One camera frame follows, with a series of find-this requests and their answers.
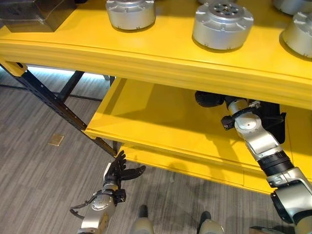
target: metal support beam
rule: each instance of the metal support beam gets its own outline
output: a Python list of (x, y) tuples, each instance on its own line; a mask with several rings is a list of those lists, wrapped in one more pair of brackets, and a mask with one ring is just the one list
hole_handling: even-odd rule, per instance
[(110, 84), (110, 86), (112, 86), (112, 84), (113, 84), (113, 82), (114, 82), (115, 79), (116, 79), (116, 77), (114, 77), (114, 76), (109, 76), (109, 84)]
[(58, 99), (62, 102), (65, 102), (70, 95), (70, 93), (73, 91), (81, 77), (83, 76), (84, 72), (81, 71), (75, 71), (72, 77), (67, 81), (63, 89), (58, 95)]
[[(55, 96), (47, 87), (44, 86), (31, 72), (28, 70), (17, 77), (12, 75), (18, 82), (23, 84), (25, 88), (33, 93), (37, 98), (49, 106), (54, 112), (60, 115), (63, 119), (68, 121), (75, 128), (80, 130), (85, 130), (87, 125), (75, 115), (57, 96)], [(113, 150), (104, 140), (97, 137), (96, 139), (91, 139), (95, 144), (104, 149), (109, 155), (115, 157), (117, 152)]]

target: silver robot arm segment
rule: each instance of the silver robot arm segment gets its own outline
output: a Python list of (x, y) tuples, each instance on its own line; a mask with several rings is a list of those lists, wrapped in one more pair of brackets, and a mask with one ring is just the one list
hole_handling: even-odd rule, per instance
[(104, 185), (103, 194), (98, 195), (92, 202), (90, 210), (82, 221), (77, 234), (102, 234), (108, 226), (109, 219), (115, 213), (116, 205), (112, 195), (105, 194), (107, 190), (116, 191), (115, 184)]
[(294, 167), (275, 137), (265, 130), (243, 98), (231, 98), (228, 110), (235, 129), (267, 175), (274, 206), (280, 217), (296, 225), (297, 234), (312, 234), (312, 185), (298, 167)]
[[(116, 206), (126, 200), (126, 192), (121, 189), (123, 180), (130, 180), (139, 177), (146, 167), (141, 166), (135, 169), (126, 168), (126, 155), (121, 151), (114, 162), (109, 163), (104, 173), (103, 188), (85, 201), (83, 204), (70, 208), (70, 212), (82, 219), (81, 228), (77, 234), (102, 234), (107, 229), (109, 219), (113, 216)], [(91, 204), (86, 216), (78, 214), (78, 209)]]

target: metal bracket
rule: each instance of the metal bracket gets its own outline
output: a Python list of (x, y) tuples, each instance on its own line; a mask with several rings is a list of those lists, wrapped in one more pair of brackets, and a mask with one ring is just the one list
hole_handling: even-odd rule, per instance
[[(17, 69), (18, 66), (19, 69), (17, 69), (17, 73), (14, 74), (18, 75), (18, 72), (22, 72), (24, 68), (27, 68), (27, 66), (24, 67), (22, 64), (15, 64), (16, 65), (13, 65), (12, 63), (12, 67)], [(40, 99), (47, 106), (49, 106), (54, 112), (56, 112), (64, 120), (69, 122), (76, 129), (80, 130), (83, 134), (85, 134), (83, 130), (86, 129), (87, 125), (78, 116), (76, 116), (75, 113), (72, 112), (62, 100), (60, 100), (46, 86), (44, 86), (44, 84), (42, 84), (30, 71), (26, 70), (19, 76), (15, 76), (12, 73), (10, 74), (14, 79), (23, 84), (29, 92), (33, 93), (38, 99)], [(92, 140), (99, 147), (104, 149), (112, 157), (115, 157), (117, 155), (117, 152), (101, 138), (96, 137), (95, 139), (89, 139)]]

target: yellow shelving unit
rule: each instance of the yellow shelving unit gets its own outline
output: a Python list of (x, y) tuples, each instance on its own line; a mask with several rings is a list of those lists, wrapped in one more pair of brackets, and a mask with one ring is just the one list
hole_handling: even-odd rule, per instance
[[(131, 145), (126, 153), (131, 149), (128, 157), (133, 161), (216, 181), (221, 179), (216, 172), (224, 168), (229, 176), (223, 183), (269, 192), (264, 185), (253, 187), (258, 184), (251, 182), (254, 177), (264, 178), (261, 169), (235, 130), (223, 129), (220, 120), (228, 115), (226, 106), (202, 108), (194, 94), (188, 89), (117, 79), (85, 133)], [(289, 106), (281, 106), (281, 111), (287, 113), (283, 147), (312, 181), (312, 111)], [(209, 173), (207, 165), (216, 171)], [(240, 178), (235, 173), (241, 174), (241, 180), (228, 179)]]
[(244, 45), (228, 53), (194, 43), (196, 0), (156, 1), (155, 24), (136, 33), (112, 28), (105, 1), (89, 0), (54, 33), (3, 27), (0, 57), (312, 109), (312, 63), (280, 42), (291, 16), (271, 0), (237, 3), (253, 14), (254, 26)]
[(218, 183), (269, 194), (273, 189), (268, 185), (263, 173), (251, 173), (242, 169), (220, 166), (152, 149), (123, 144), (120, 150), (127, 154), (127, 160), (186, 174)]
[(283, 147), (312, 180), (312, 62), (280, 40), (292, 18), (271, 0), (238, 4), (254, 26), (231, 52), (194, 42), (196, 0), (157, 0), (155, 24), (134, 33), (111, 26), (104, 0), (88, 0), (53, 33), (1, 28), (0, 63), (15, 76), (24, 73), (16, 62), (115, 75), (87, 135), (125, 142), (132, 161), (264, 193), (271, 189), (244, 142), (221, 126), (226, 107), (201, 108), (194, 93), (280, 103)]

